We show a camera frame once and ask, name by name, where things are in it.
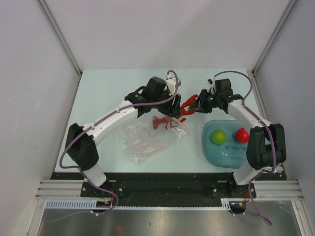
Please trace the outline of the green fake food ball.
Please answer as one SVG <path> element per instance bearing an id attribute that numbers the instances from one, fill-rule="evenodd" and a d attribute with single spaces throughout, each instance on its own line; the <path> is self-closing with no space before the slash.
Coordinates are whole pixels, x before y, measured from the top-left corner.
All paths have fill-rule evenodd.
<path id="1" fill-rule="evenodd" d="M 216 145 L 222 145 L 226 141 L 226 133 L 223 130 L 215 130 L 211 133 L 211 141 Z"/>

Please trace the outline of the clear zip top bag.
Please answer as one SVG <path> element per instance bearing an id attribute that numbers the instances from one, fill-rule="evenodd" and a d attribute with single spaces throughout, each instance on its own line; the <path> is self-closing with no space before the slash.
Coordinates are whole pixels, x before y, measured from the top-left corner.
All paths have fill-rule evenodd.
<path id="1" fill-rule="evenodd" d="M 133 121 L 121 131 L 124 154 L 136 163 L 146 160 L 191 132 L 185 121 L 186 118 L 158 115 Z"/>

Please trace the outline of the red fake food ball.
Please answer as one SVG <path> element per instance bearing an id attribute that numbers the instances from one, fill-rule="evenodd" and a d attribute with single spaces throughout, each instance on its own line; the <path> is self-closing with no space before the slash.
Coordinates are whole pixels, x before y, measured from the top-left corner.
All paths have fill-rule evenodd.
<path id="1" fill-rule="evenodd" d="M 245 128 L 240 128 L 235 132 L 235 139 L 239 143 L 245 144 L 249 141 L 249 134 Z"/>

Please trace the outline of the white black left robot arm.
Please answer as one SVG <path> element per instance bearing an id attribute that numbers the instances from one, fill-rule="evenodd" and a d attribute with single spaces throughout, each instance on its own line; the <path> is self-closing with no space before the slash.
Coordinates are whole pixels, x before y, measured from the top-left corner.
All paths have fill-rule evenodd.
<path id="1" fill-rule="evenodd" d="M 178 116 L 181 96 L 177 91 L 177 85 L 142 86 L 128 94 L 116 108 L 97 120 L 83 126 L 77 123 L 70 126 L 63 154 L 68 154 L 76 163 L 76 168 L 91 183 L 91 190 L 97 196 L 102 197 L 109 190 L 107 177 L 98 164 L 97 146 L 119 126 L 139 118 L 152 109 L 169 117 Z"/>

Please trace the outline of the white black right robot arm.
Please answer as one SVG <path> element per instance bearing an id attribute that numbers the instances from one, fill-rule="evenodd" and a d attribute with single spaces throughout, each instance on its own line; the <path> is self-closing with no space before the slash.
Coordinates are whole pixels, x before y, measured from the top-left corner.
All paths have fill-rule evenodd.
<path id="1" fill-rule="evenodd" d="M 214 108 L 235 118 L 249 133 L 247 160 L 233 173 L 234 181 L 227 185 L 228 194 L 239 197 L 245 191 L 245 184 L 254 181 L 262 173 L 274 173 L 276 166 L 285 161 L 284 128 L 257 115 L 239 94 L 212 93 L 203 89 L 196 101 L 189 106 L 189 110 L 205 114 L 211 113 Z"/>

